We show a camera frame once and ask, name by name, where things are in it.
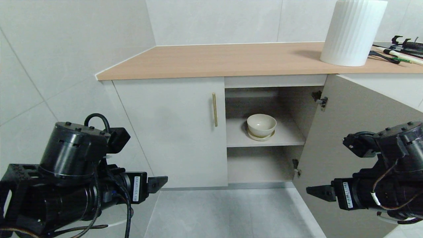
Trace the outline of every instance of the white ribbed vase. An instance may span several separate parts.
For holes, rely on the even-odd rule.
[[[342,66],[362,66],[387,6],[382,0],[340,0],[330,21],[320,60]]]

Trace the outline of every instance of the label sticker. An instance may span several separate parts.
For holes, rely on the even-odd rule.
[[[348,205],[348,208],[352,208],[352,199],[351,194],[349,193],[349,186],[347,182],[342,183],[344,185],[344,191],[345,191],[345,198],[346,198],[346,204]]]
[[[135,176],[134,177],[134,195],[132,196],[132,200],[134,202],[138,202],[138,199],[139,199],[139,195],[140,195],[140,181],[141,181],[141,177],[140,176]]]

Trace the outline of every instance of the countertop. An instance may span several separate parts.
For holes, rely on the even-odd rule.
[[[97,75],[98,80],[421,73],[423,66],[369,57],[366,65],[346,67],[319,60],[323,42],[157,46]]]

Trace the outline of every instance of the floor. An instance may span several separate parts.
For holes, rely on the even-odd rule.
[[[423,221],[413,225],[399,225],[385,238],[423,238]]]
[[[325,238],[295,188],[161,191],[145,238]]]

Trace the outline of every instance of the cabinet door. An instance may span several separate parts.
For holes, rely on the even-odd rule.
[[[338,202],[326,202],[306,193],[308,186],[328,185],[334,178],[351,177],[371,168],[376,158],[359,158],[342,139],[359,131],[379,132],[386,127],[420,121],[423,113],[394,99],[360,86],[342,75],[329,75],[323,89],[325,111],[318,107],[298,168],[294,185],[327,238],[382,238],[395,225],[380,221],[376,211],[341,210]]]
[[[114,84],[154,175],[169,176],[165,188],[228,185],[222,77]]]

